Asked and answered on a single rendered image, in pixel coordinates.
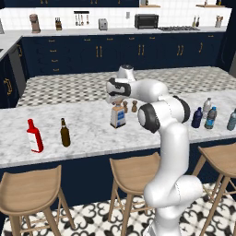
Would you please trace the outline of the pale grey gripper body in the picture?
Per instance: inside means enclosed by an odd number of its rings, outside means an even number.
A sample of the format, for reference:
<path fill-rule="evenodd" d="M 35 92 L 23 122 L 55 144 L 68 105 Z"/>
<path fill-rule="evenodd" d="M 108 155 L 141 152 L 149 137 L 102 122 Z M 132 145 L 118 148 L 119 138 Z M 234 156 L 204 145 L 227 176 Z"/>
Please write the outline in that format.
<path fill-rule="evenodd" d="M 106 101 L 111 104 L 114 104 L 116 101 L 120 101 L 123 99 L 124 99 L 124 97 L 122 95 L 119 95 L 119 96 L 107 95 L 107 97 L 106 97 Z"/>

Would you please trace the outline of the white bottle with blue label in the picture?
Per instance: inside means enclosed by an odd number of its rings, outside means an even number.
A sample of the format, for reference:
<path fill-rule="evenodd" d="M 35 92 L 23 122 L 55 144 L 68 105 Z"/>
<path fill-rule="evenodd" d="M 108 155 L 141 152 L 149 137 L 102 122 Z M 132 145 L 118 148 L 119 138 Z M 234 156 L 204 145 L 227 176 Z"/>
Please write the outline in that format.
<path fill-rule="evenodd" d="M 126 124 L 124 107 L 121 104 L 116 104 L 112 108 L 110 125 L 114 128 L 121 127 Z"/>

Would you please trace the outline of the navy base cupboard run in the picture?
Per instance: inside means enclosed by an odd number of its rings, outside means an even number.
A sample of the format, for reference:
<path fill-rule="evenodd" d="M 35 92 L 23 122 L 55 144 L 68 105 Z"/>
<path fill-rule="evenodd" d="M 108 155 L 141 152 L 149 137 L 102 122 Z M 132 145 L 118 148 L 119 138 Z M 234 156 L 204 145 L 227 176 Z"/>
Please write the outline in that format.
<path fill-rule="evenodd" d="M 222 32 L 24 37 L 31 77 L 216 65 Z"/>

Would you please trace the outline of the wooden bar stool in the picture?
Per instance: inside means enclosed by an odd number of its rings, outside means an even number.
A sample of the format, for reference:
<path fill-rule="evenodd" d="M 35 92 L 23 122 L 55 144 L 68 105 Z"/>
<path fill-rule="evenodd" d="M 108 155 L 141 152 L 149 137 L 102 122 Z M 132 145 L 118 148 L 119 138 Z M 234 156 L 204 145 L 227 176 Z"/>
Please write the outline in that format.
<path fill-rule="evenodd" d="M 33 236 L 34 230 L 51 229 L 54 236 L 61 236 L 57 217 L 52 214 L 50 206 L 59 198 L 59 207 L 63 207 L 72 229 L 72 219 L 64 193 L 61 188 L 62 166 L 49 170 L 27 171 L 22 173 L 5 172 L 0 182 L 0 211 L 9 216 L 13 236 L 28 232 Z M 32 228 L 29 215 L 42 211 L 48 226 Z"/>
<path fill-rule="evenodd" d="M 135 195 L 143 195 L 145 186 L 154 178 L 159 169 L 160 156 L 158 152 L 142 157 L 127 159 L 110 159 L 113 184 L 108 220 L 112 218 L 112 212 L 118 208 L 123 213 L 121 236 L 126 236 L 128 219 L 131 213 L 152 209 L 145 201 L 144 207 L 135 208 L 133 202 Z"/>
<path fill-rule="evenodd" d="M 236 194 L 236 186 L 232 182 L 232 179 L 236 179 L 236 143 L 224 146 L 199 147 L 198 150 L 201 157 L 195 166 L 193 175 L 198 175 L 206 161 L 218 172 L 215 188 L 213 190 L 205 188 L 205 192 L 213 206 L 200 233 L 200 236 L 204 236 L 221 197 Z"/>

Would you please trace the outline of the navy kitchen island base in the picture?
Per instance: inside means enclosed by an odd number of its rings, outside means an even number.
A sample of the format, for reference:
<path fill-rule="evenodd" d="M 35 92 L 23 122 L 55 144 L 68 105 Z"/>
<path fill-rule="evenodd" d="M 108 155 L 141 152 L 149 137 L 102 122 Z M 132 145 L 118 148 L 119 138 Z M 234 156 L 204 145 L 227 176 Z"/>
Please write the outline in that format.
<path fill-rule="evenodd" d="M 216 141 L 193 143 L 190 145 L 189 168 L 186 174 L 192 174 L 200 158 L 198 147 L 210 148 L 236 143 L 236 137 Z M 0 180 L 4 172 L 19 173 L 24 171 L 46 170 L 62 164 L 62 189 L 69 207 L 103 202 L 111 199 L 112 170 L 109 158 L 126 159 L 151 155 L 160 148 L 124 152 L 119 154 L 95 156 L 82 159 L 61 160 L 20 167 L 0 168 Z M 217 172 L 206 162 L 197 175 L 202 183 L 214 183 Z"/>

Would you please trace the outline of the red glass bottle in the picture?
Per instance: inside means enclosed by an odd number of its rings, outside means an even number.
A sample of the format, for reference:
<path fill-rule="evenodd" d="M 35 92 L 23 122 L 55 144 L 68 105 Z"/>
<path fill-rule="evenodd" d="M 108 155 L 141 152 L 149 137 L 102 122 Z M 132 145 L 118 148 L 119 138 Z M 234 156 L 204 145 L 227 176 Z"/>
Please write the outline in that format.
<path fill-rule="evenodd" d="M 34 126 L 33 120 L 28 119 L 29 128 L 27 130 L 29 143 L 33 152 L 41 153 L 43 151 L 43 143 L 41 140 L 41 134 L 37 127 Z"/>

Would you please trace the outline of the clear plastic bottle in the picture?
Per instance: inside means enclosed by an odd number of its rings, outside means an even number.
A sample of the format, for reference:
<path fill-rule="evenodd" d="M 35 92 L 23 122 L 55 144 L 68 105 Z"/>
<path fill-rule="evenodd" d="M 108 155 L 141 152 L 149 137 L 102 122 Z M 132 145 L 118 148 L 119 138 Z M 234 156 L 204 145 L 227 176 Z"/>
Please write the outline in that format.
<path fill-rule="evenodd" d="M 207 118 L 207 114 L 208 112 L 210 111 L 211 109 L 211 99 L 208 98 L 205 103 L 204 103 L 204 106 L 203 106 L 203 118 L 206 119 Z"/>

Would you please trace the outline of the black hob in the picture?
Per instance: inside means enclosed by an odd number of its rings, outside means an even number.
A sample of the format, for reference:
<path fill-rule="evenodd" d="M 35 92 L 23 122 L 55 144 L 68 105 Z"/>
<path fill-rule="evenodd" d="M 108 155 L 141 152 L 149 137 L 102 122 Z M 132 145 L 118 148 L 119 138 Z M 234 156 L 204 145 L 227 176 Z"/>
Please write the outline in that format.
<path fill-rule="evenodd" d="M 196 27 L 191 26 L 172 26 L 172 27 L 158 27 L 162 31 L 187 31 L 187 30 L 200 30 Z"/>

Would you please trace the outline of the grey plastic bottle blue label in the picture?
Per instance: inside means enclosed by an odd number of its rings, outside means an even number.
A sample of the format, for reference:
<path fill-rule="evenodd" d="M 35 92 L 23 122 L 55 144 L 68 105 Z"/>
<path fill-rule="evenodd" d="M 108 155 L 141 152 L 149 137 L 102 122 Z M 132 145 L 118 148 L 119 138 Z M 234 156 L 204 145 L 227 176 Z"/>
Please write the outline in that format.
<path fill-rule="evenodd" d="M 206 122 L 205 122 L 206 129 L 213 128 L 216 117 L 217 117 L 217 108 L 213 106 L 211 110 L 208 112 L 206 117 Z"/>

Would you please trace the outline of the grey dishwasher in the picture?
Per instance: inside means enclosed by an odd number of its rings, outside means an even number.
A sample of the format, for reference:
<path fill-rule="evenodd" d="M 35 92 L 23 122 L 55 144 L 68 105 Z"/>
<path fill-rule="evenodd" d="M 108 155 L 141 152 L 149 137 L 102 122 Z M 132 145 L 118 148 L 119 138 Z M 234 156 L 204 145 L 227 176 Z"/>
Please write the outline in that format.
<path fill-rule="evenodd" d="M 15 80 L 17 82 L 18 94 L 19 97 L 22 97 L 24 90 L 26 88 L 26 79 L 18 55 L 18 47 L 14 45 L 13 48 L 9 51 L 8 55 L 15 76 Z"/>

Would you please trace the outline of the navy side cupboard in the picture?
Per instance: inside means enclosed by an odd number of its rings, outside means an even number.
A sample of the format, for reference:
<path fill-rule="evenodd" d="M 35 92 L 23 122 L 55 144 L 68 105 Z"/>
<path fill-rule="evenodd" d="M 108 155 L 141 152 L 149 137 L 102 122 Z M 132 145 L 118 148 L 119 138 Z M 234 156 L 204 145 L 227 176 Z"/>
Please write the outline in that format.
<path fill-rule="evenodd" d="M 15 108 L 18 98 L 17 83 L 9 56 L 6 55 L 0 61 L 0 109 Z"/>

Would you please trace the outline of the navy tall cupboard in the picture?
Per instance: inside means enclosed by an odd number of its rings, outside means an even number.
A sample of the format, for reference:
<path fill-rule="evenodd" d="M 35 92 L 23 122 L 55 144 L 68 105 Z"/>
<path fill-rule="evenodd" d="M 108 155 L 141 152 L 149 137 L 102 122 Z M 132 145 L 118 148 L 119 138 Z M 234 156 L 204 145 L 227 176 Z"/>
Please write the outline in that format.
<path fill-rule="evenodd" d="M 236 0 L 222 0 L 222 4 L 231 9 L 230 19 L 224 34 L 218 65 L 221 69 L 229 72 L 231 63 L 236 52 Z"/>

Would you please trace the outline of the rail with hanging tools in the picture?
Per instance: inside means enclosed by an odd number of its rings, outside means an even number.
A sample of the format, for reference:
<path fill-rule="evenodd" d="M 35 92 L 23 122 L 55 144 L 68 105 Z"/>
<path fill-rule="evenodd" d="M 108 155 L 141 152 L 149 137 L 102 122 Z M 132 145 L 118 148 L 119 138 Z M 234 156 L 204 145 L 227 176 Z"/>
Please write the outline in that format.
<path fill-rule="evenodd" d="M 75 11 L 75 20 L 77 26 L 85 26 L 89 24 L 89 12 L 88 11 Z"/>

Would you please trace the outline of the wooden wall shelf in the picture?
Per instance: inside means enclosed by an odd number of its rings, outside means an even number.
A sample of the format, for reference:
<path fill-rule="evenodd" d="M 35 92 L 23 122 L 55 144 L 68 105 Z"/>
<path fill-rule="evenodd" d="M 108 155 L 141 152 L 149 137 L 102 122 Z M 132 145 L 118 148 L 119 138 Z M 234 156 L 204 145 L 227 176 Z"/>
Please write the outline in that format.
<path fill-rule="evenodd" d="M 160 7 L 160 6 L 150 4 L 149 0 L 140 0 L 139 7 Z"/>
<path fill-rule="evenodd" d="M 222 0 L 201 0 L 200 4 L 196 4 L 196 7 L 223 7 Z"/>

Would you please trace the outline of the navy wall cupboard run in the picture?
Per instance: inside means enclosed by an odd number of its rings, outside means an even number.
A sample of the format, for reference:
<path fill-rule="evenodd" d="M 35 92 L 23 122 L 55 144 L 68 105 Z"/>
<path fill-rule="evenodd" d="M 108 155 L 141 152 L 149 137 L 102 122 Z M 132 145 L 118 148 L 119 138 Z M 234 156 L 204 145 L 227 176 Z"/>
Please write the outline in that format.
<path fill-rule="evenodd" d="M 139 0 L 3 0 L 5 7 L 139 7 Z"/>

